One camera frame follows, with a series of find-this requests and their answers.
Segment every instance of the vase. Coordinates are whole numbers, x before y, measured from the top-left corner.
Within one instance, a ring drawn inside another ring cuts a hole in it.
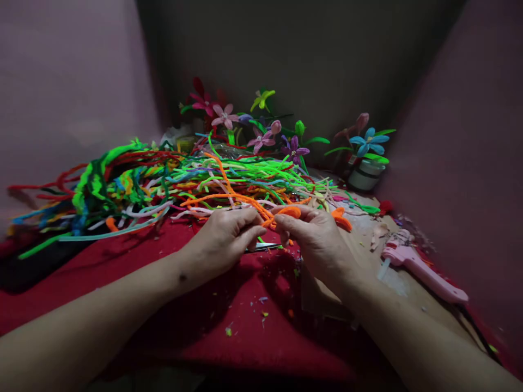
[[[355,191],[369,192],[380,180],[385,165],[371,160],[362,160],[349,176],[349,186]]]

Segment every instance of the pink wall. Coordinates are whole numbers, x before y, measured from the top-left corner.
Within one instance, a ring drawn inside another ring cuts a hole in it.
[[[471,1],[401,115],[379,197],[523,363],[523,3]]]
[[[0,189],[160,135],[134,2],[4,0],[0,53]],[[0,192],[0,231],[24,212]]]

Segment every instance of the green leaf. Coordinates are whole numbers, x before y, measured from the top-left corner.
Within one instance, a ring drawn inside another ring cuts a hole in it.
[[[342,150],[347,150],[347,151],[352,151],[354,152],[354,150],[350,147],[338,147],[336,149],[333,149],[333,150],[330,150],[330,151],[327,151],[326,153],[324,153],[324,156],[327,156],[333,152],[336,152],[336,151],[342,151]]]
[[[303,157],[303,155],[300,155],[300,162],[301,162],[301,168],[303,170],[305,170],[305,173],[307,173],[307,175],[309,175],[309,171],[307,170],[307,166],[305,166],[305,158]]]
[[[263,134],[266,134],[267,133],[267,129],[259,122],[259,121],[256,121],[256,120],[249,120],[249,123],[251,124],[254,124],[256,125],[256,127],[263,133]]]
[[[373,154],[371,152],[363,155],[363,158],[367,158],[367,159],[370,159],[372,161],[376,161],[378,163],[381,163],[381,164],[389,164],[389,160],[385,157],[382,157],[381,155],[377,155],[377,154]]]
[[[315,137],[315,138],[309,139],[309,140],[306,141],[303,145],[307,145],[307,144],[309,144],[309,143],[315,143],[315,142],[325,143],[325,144],[331,144],[331,142],[329,142],[329,141],[328,141],[327,139],[325,139],[325,138]]]
[[[305,125],[303,125],[301,120],[298,120],[296,122],[296,126],[294,127],[294,130],[296,131],[296,134],[298,136],[303,136],[303,134],[305,133]]]
[[[383,135],[383,134],[392,133],[392,132],[395,132],[395,131],[396,131],[396,130],[384,130],[384,131],[379,131],[379,132],[376,132],[376,133],[374,134],[374,137],[376,137],[376,136],[381,136],[381,135]]]
[[[180,114],[184,114],[185,112],[187,112],[187,111],[189,111],[189,110],[192,110],[192,105],[184,106],[184,107],[180,110]]]

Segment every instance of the right hand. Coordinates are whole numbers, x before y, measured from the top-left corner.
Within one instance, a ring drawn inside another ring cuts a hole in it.
[[[324,210],[300,204],[294,206],[301,211],[300,219],[284,214],[274,216],[282,245],[286,246],[289,238],[297,240],[307,269],[333,291],[347,280],[358,282],[361,267],[354,260],[334,218]],[[284,207],[275,207],[271,212],[276,214]]]

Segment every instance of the pink glue gun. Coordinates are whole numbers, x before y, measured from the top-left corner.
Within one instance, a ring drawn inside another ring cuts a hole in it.
[[[444,301],[467,303],[469,297],[465,291],[451,285],[425,264],[418,253],[408,245],[409,238],[410,233],[405,229],[401,229],[391,237],[381,253],[381,256],[385,258],[384,267],[386,268],[389,263],[395,266],[404,265]]]

